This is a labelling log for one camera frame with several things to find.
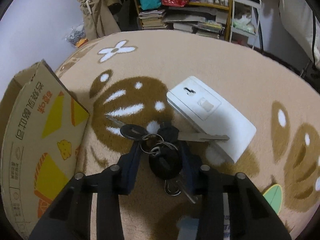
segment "white rectangular device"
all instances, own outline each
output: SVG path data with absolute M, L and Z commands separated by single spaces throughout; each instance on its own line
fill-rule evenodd
M 236 163 L 256 133 L 255 126 L 228 101 L 194 76 L 167 93 L 167 100 L 199 132 L 228 135 L 210 142 L 226 161 Z

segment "bunch of keys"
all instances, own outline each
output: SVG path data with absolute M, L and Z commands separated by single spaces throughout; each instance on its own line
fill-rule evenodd
M 110 115 L 106 115 L 106 117 L 120 128 L 122 136 L 127 139 L 140 142 L 141 150 L 149 154 L 150 169 L 158 178 L 164 180 L 165 192 L 169 195 L 176 196 L 183 191 L 192 203 L 196 203 L 197 198 L 189 194 L 184 186 L 182 158 L 179 154 L 179 149 L 173 144 L 173 142 L 178 140 L 196 142 L 229 140 L 227 135 L 179 132 L 178 129 L 172 129 L 172 127 L 160 128 L 159 131 L 161 131 L 161 134 L 151 134 L 144 127 L 139 125 L 126 124 Z M 156 142 L 150 147 L 150 149 L 146 149 L 147 141 L 151 138 L 155 138 Z

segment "green leaf-shaped object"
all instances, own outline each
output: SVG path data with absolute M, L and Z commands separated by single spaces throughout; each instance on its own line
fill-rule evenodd
M 273 210 L 279 214 L 282 204 L 282 188 L 279 184 L 274 184 L 266 190 L 263 194 L 264 198 L 273 208 Z

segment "white cart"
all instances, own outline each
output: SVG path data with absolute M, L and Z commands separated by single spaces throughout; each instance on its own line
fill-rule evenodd
M 256 40 L 258 38 L 258 29 L 259 29 L 259 25 L 260 25 L 260 9 L 261 9 L 261 6 L 262 6 L 261 0 L 257 0 L 257 1 L 259 3 L 251 1 L 251 0 L 232 0 L 232 20 L 231 20 L 231 31 L 230 31 L 230 40 L 229 40 L 229 42 L 231 42 L 232 33 L 239 33 L 239 34 L 247 36 L 249 38 L 254 38 L 254 42 L 253 42 L 253 45 L 252 45 L 252 49 L 254 49 L 254 44 L 255 44 L 255 42 L 256 42 Z M 235 19 L 235 2 L 251 6 L 251 12 L 252 12 L 252 8 L 256 8 L 258 10 L 258 22 L 257 22 L 257 27 L 255 28 L 255 33 L 254 34 L 246 32 L 246 31 L 238 29 L 238 28 L 235 28 L 233 26 L 234 19 Z

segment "yellow triangle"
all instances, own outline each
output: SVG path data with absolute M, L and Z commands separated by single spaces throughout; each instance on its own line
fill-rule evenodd
M 62 93 L 62 95 L 59 94 L 54 100 L 42 132 L 42 138 L 45 138 L 49 134 L 60 129 L 62 123 L 63 99 L 64 95 Z
M 73 126 L 81 124 L 84 120 L 87 120 L 89 114 L 85 111 L 81 105 L 79 105 L 73 98 L 71 98 L 71 122 Z

